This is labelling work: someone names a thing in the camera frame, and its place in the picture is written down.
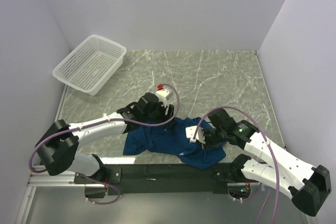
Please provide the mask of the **blue mickey mouse t-shirt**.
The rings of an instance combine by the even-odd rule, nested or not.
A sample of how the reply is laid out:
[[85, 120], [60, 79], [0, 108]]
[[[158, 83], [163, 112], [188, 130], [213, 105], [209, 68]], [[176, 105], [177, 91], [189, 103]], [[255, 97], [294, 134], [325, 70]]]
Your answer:
[[123, 155], [139, 155], [144, 151], [177, 156], [182, 163], [201, 170], [208, 169], [226, 157], [223, 143], [218, 147], [203, 148], [190, 143], [185, 129], [196, 126], [201, 118], [175, 118], [175, 123], [162, 126], [141, 126], [127, 134]]

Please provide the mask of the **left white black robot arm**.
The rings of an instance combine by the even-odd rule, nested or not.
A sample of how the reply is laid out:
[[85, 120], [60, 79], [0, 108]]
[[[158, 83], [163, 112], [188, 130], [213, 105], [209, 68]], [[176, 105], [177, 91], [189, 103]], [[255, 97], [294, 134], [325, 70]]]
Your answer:
[[111, 135], [122, 135], [141, 126], [173, 123], [174, 106], [170, 104], [173, 92], [161, 89], [146, 93], [139, 101], [132, 102], [102, 118], [68, 124], [54, 122], [36, 144], [37, 154], [50, 176], [65, 171], [84, 174], [93, 183], [108, 179], [108, 171], [96, 154], [83, 154], [79, 149], [95, 140]]

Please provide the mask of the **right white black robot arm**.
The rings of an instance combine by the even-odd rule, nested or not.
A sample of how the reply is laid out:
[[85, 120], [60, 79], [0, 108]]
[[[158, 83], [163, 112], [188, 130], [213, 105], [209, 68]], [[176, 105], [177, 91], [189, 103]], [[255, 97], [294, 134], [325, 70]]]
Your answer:
[[301, 212], [315, 217], [332, 191], [329, 170], [306, 163], [274, 143], [250, 115], [236, 122], [227, 108], [219, 106], [204, 115], [214, 127], [203, 132], [205, 143], [228, 142], [263, 161], [240, 154], [232, 162], [232, 179], [241, 182], [247, 178], [267, 185], [276, 194], [286, 195]]

